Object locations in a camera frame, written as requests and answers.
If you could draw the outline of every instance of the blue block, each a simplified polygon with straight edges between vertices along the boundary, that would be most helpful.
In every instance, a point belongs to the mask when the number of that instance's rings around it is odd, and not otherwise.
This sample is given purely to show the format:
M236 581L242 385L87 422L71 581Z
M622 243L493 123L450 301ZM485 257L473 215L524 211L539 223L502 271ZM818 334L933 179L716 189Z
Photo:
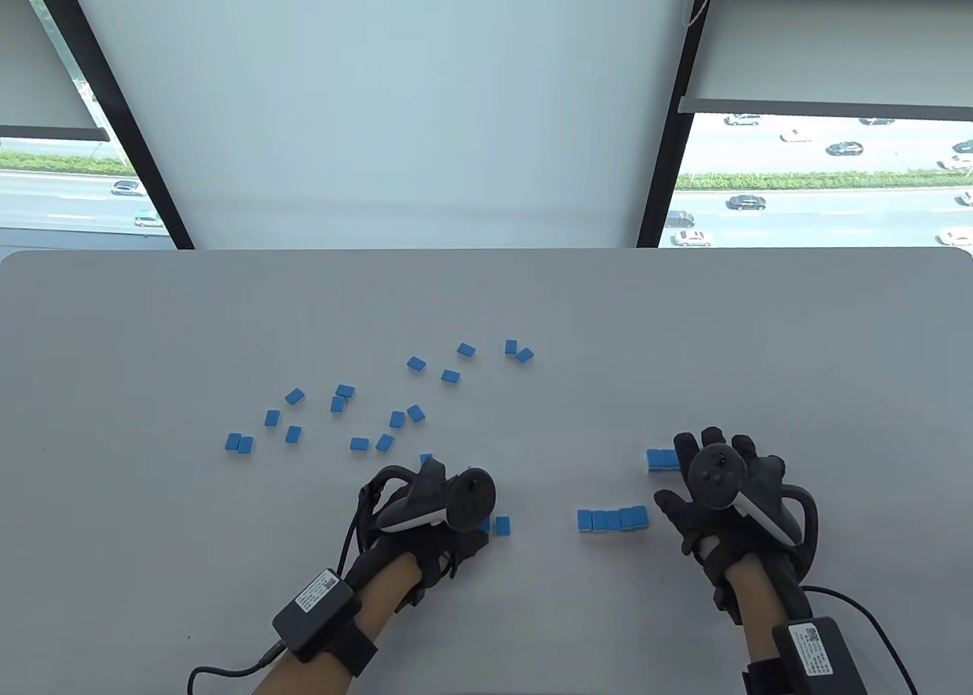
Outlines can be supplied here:
M618 513L622 516L622 530L633 531L635 529L635 511L630 507L623 507Z
M375 442L375 448L380 452L385 452L385 454L388 454L388 450L392 448L393 444L395 444L395 437L389 436L388 434L382 434L382 436L379 437L379 441Z
M632 517L635 519L636 528L649 527L649 511L645 509L645 505L635 505L632 508Z
M578 529L591 532L591 510L578 510Z
M679 456L675 449L646 449L649 471L662 472L679 469Z
M297 406L303 401L303 391L301 389L294 389L284 396L284 400L291 406Z

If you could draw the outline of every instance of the wrist strap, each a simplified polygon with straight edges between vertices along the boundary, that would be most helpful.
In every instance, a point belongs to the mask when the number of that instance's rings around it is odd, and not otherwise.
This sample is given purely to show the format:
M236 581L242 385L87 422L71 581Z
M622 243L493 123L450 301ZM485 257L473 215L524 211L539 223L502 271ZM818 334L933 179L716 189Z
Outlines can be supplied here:
M376 647L375 643L352 621L338 632L324 651L341 662L341 666L348 670L352 677L357 678L372 661L372 657L375 657L379 647Z

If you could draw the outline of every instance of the forearm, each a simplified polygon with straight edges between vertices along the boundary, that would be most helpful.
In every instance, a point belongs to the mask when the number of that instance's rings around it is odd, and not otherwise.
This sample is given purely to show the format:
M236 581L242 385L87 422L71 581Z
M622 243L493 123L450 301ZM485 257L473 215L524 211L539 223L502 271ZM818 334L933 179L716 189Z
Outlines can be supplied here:
M406 594L420 583L423 574L409 553L390 563L361 592L362 611L355 623L373 642L392 619ZM351 685L351 673L330 654L317 655L307 664L289 652L254 690L254 695L344 695Z
M784 612L763 563L760 563L754 553L750 553L727 569L726 578L737 595L750 661L760 662L779 657L778 646L771 631L776 625L788 621L788 615Z

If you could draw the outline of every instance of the row of blue blocks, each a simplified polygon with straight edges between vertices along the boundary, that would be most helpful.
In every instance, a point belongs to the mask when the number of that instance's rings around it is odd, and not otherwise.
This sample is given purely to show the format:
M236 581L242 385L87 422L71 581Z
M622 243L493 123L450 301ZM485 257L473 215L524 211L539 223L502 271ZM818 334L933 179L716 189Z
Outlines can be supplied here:
M645 505L621 510L578 510L580 532L637 531L647 527L649 511Z

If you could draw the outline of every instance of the blue domino tile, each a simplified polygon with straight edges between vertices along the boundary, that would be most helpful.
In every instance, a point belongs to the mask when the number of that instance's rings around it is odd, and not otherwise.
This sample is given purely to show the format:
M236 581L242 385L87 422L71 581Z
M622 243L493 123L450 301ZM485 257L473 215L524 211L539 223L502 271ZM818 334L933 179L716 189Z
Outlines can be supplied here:
M291 406L297 406L303 401L303 391L301 389L294 389L284 396L284 400Z
M618 511L622 516L622 530L633 531L635 529L635 511L630 507L623 507Z
M393 444L395 444L395 437L389 436L388 434L382 434L382 436L379 437L379 441L375 442L375 448L380 452L385 452L385 454L388 454L388 451L392 448Z
M493 519L493 534L501 538L510 538L510 516L497 515Z
M649 527L649 511L645 509L645 505L635 505L632 508L632 517L636 528Z
M591 532L591 510L578 510L578 529Z
M673 471L679 469L679 456L675 449L646 449L650 472Z
M609 531L621 531L622 515L618 510L605 511L605 527L608 527Z

